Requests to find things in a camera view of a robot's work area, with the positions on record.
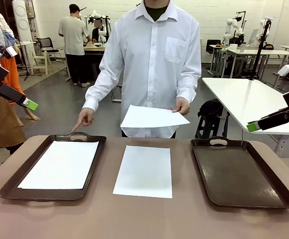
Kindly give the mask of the person's right hand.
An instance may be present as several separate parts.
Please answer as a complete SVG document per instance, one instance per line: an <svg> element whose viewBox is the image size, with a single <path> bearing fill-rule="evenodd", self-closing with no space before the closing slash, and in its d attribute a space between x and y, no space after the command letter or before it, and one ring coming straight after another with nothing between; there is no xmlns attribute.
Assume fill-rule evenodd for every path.
<svg viewBox="0 0 289 239"><path fill-rule="evenodd" d="M72 129L74 132L80 126L90 126L93 122L94 110L91 108L83 108L78 116L77 123Z"/></svg>

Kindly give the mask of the person's left hand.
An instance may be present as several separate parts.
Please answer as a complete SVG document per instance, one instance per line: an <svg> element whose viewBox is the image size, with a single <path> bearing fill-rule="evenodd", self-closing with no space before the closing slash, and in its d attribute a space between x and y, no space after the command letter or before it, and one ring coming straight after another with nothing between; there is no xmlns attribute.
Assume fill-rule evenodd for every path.
<svg viewBox="0 0 289 239"><path fill-rule="evenodd" d="M168 110L171 110L173 113L178 112L185 116L190 112L190 104L185 98L178 97L175 101L175 108L168 108Z"/></svg>

